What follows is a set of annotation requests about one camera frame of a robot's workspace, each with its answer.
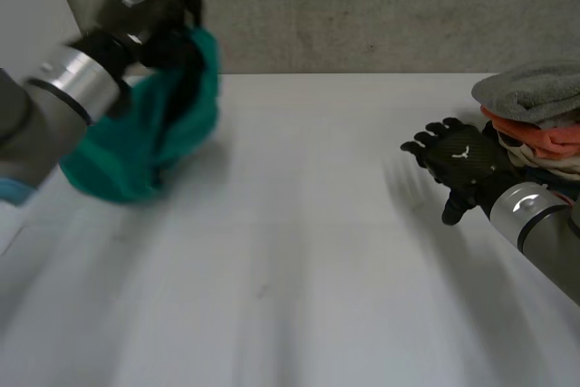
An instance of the silver metal ring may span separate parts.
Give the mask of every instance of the silver metal ring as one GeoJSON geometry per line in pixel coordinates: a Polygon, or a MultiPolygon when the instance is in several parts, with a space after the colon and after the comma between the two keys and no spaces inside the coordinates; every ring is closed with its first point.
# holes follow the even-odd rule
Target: silver metal ring
{"type": "Polygon", "coordinates": [[[520,183],[504,192],[489,214],[491,225],[514,247],[519,234],[536,215],[566,203],[536,183],[520,183]]]}
{"type": "Polygon", "coordinates": [[[32,77],[48,82],[77,101],[96,122],[119,95],[119,86],[102,66],[72,47],[56,48],[32,77]]]}

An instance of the stack of folded clothes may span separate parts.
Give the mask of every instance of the stack of folded clothes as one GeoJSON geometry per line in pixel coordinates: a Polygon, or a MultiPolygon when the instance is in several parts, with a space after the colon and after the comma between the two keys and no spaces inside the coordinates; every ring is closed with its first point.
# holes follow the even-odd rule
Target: stack of folded clothes
{"type": "Polygon", "coordinates": [[[471,94],[526,180],[578,199],[580,62],[525,65],[478,82],[471,94]]]}

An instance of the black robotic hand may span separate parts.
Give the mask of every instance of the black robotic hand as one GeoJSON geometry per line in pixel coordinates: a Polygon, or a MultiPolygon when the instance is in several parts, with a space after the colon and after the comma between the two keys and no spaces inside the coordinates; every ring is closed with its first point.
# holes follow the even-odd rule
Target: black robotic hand
{"type": "Polygon", "coordinates": [[[519,182],[508,157],[474,126],[454,118],[433,122],[405,142],[401,150],[412,153],[439,183],[451,188],[442,220],[457,224],[471,208],[481,206],[489,215],[495,200],[519,182]]]}
{"type": "Polygon", "coordinates": [[[148,54],[150,42],[175,40],[185,29],[186,13],[201,25],[202,0],[105,0],[97,14],[97,25],[121,43],[135,61],[148,54]]]}

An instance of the orange cloth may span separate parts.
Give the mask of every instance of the orange cloth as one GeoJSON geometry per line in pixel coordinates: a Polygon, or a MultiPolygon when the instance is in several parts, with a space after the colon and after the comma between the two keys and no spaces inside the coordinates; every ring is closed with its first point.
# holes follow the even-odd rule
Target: orange cloth
{"type": "Polygon", "coordinates": [[[496,131],[526,143],[539,158],[562,160],[580,154],[580,124],[542,130],[534,124],[498,117],[483,106],[481,111],[496,131]]]}

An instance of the gray robot arm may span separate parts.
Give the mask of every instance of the gray robot arm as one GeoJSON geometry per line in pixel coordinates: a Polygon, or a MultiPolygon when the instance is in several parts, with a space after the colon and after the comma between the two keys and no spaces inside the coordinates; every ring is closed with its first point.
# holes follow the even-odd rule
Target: gray robot arm
{"type": "Polygon", "coordinates": [[[0,200],[26,202],[121,95],[87,54],[58,47],[19,86],[0,75],[0,200]]]}
{"type": "Polygon", "coordinates": [[[535,183],[501,195],[491,224],[532,264],[580,305],[580,204],[570,207],[535,183]]]}

